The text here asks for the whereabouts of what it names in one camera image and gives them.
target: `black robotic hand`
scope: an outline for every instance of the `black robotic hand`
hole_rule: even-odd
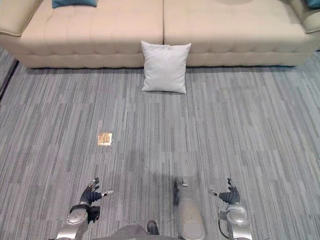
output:
[[[85,190],[81,194],[80,204],[87,204],[87,205],[91,206],[91,204],[94,201],[97,201],[97,200],[101,199],[103,196],[110,195],[114,192],[113,190],[106,191],[104,193],[96,192],[96,190],[99,188],[98,183],[99,183],[98,177],[95,177],[92,180],[92,182],[89,183],[89,185],[85,188]]]
[[[222,201],[227,204],[235,204],[240,202],[240,194],[237,190],[237,187],[234,186],[231,178],[227,178],[228,184],[230,185],[229,192],[220,192],[219,194],[213,190],[209,190],[209,194],[219,197]]]

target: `teal pillow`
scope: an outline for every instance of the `teal pillow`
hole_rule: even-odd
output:
[[[306,0],[309,8],[320,8],[320,0]]]
[[[97,3],[96,0],[52,0],[53,9],[70,5],[89,5],[96,7]]]

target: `striped carpet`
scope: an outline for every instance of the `striped carpet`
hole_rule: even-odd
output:
[[[115,193],[84,240],[149,220],[177,237],[176,176],[192,184],[210,240],[224,239],[224,204],[208,189],[227,190],[227,177],[255,240],[320,239],[320,52],[291,68],[188,68],[187,94],[142,92],[143,79],[18,65],[0,104],[0,239],[56,237],[95,176]],[[97,146],[101,132],[112,146]]]
[[[2,86],[6,74],[14,62],[14,57],[7,50],[0,46],[0,87]]]

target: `white pillow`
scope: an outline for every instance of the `white pillow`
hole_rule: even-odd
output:
[[[144,55],[144,86],[142,91],[186,93],[186,62],[191,43],[170,46],[141,41]]]

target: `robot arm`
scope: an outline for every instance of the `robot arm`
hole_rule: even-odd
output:
[[[220,220],[227,222],[227,230],[229,237],[221,234],[230,240],[252,240],[252,235],[249,230],[249,219],[246,209],[240,205],[240,194],[233,181],[228,178],[229,192],[217,193],[209,190],[209,194],[219,197],[222,201],[228,204],[226,210],[219,210],[218,226],[220,228]]]
[[[96,192],[99,188],[98,183],[99,178],[96,177],[85,188],[81,194],[80,203],[71,208],[63,227],[57,235],[57,240],[80,240],[87,231],[90,221],[95,222],[99,219],[100,207],[91,206],[91,204],[114,191]]]

